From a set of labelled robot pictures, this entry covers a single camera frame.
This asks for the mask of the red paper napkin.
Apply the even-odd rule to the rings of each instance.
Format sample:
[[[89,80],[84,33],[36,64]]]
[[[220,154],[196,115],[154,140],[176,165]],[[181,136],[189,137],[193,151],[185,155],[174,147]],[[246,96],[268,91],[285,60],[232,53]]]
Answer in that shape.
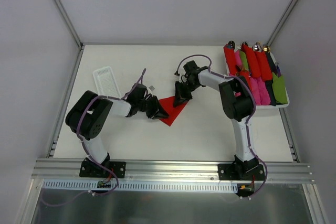
[[[186,103],[183,103],[181,105],[178,105],[177,107],[173,106],[175,97],[168,97],[164,99],[159,99],[159,103],[162,106],[162,108],[168,113],[169,117],[166,119],[160,119],[161,122],[164,124],[171,126],[175,119],[179,116],[179,114],[182,112],[182,110],[187,105]]]

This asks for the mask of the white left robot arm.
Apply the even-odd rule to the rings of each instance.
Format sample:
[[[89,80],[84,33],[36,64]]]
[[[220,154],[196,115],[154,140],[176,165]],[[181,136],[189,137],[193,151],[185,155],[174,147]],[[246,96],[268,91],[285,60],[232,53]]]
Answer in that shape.
[[[149,119],[167,119],[169,114],[143,84],[135,84],[125,98],[117,99],[86,91],[68,112],[65,123],[80,140],[87,157],[79,176],[83,178],[124,178],[126,163],[113,162],[105,148],[101,130],[111,116],[129,118],[144,112]]]

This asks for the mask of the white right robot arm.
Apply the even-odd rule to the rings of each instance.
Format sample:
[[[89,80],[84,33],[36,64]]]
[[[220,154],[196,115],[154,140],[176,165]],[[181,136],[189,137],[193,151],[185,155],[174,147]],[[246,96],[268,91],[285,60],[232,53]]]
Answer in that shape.
[[[227,76],[199,67],[194,60],[187,62],[184,77],[175,83],[173,107],[178,108],[192,99],[199,87],[210,87],[220,94],[225,115],[231,119],[236,141],[232,171],[240,179],[248,179],[258,167],[249,122],[256,111],[256,102],[244,77]]]

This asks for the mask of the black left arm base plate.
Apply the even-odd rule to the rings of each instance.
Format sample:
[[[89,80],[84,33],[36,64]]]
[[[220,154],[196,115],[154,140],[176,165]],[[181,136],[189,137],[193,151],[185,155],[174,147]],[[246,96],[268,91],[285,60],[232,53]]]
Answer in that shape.
[[[125,177],[126,162],[104,161],[102,166],[104,166],[105,169],[86,158],[81,163],[79,176],[83,178],[107,178],[111,175],[111,173],[107,171],[108,169],[118,178]]]

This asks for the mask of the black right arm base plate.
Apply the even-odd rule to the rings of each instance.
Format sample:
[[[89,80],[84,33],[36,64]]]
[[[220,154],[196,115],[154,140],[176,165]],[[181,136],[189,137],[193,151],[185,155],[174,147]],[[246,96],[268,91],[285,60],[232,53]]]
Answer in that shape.
[[[217,165],[219,180],[256,180],[262,181],[265,179],[264,167],[259,164],[257,167],[243,172],[236,163]]]

